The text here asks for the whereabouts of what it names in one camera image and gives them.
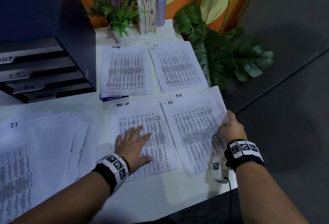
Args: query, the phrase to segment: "white desk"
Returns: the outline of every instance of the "white desk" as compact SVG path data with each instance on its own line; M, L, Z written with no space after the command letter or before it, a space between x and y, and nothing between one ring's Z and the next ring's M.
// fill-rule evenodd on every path
M107 28L96 29L96 58L97 58L97 88L101 76L102 45L116 45L112 34ZM167 20L165 26L157 28L156 35L140 36L137 31L131 38L130 45L150 45L172 42L182 37L176 36L172 28L172 20ZM166 97L159 90L154 69L152 69L154 95L131 96L130 100L143 100L150 97ZM205 88L191 89L196 93ZM102 135L96 144L96 158L109 154L109 114L107 103L99 100L99 92L76 95L71 97L52 99L31 104L21 104L14 98L0 92L0 123L17 114L30 112L52 111L53 113L80 112L95 109L100 119ZM94 167L93 154L90 155L90 169ZM236 178L230 171L229 179L232 188L236 188ZM179 168L154 175L122 185L111 198L109 198L103 209L96 215L94 220L118 221L120 223L134 223L155 220L184 209L201 201L207 200L215 195L227 192L228 184L220 184L212 179L210 171L187 177L179 162Z

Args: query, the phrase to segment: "artificial plant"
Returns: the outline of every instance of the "artificial plant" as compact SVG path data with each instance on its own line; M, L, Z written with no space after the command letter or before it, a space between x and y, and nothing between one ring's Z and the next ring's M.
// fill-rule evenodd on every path
M120 37L129 36L126 28L130 28L133 20L139 20L137 0L92 0L88 15L104 17L109 30L117 31Z
M226 88L227 80L234 75L240 81L261 75L274 61L272 51L249 37L241 37L242 27L223 31L230 1L218 32L202 20L196 2L182 7L173 18L175 32L191 42L209 87L218 85L220 89Z

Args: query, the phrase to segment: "hand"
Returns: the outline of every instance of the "hand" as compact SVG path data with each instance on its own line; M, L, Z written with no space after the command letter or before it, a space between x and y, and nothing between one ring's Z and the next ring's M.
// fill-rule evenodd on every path
M143 146L151 137L151 133L143 136L139 141L137 141L143 126L139 126L136 130L134 127L130 128L125 134L123 141L121 143L121 135L119 135L115 141L115 153L127 160L130 166L129 174L131 175L140 167L148 164L152 161L152 157L146 155L144 157L139 157L141 154Z
M236 120L235 114L230 110L227 111L227 123L220 128L220 137L225 144L236 139L247 140L243 125Z

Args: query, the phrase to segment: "black cable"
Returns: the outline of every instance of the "black cable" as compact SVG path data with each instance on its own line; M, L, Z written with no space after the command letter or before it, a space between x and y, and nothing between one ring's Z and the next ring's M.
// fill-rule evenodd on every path
M228 184L230 185L230 210L229 210L229 216L228 216L228 223L231 223L231 213L232 213L232 188L231 188L231 183L228 177L224 177L224 179L228 180Z

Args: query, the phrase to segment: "wristband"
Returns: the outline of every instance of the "wristband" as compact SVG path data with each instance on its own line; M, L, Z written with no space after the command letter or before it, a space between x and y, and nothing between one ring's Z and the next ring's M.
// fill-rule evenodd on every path
M115 153L103 157L96 164L92 171L98 172L103 176L111 188L111 193L117 191L129 176L129 163Z
M230 167L234 172L238 166L250 161L265 166L256 144L243 139L229 142L224 155L227 159L226 166Z

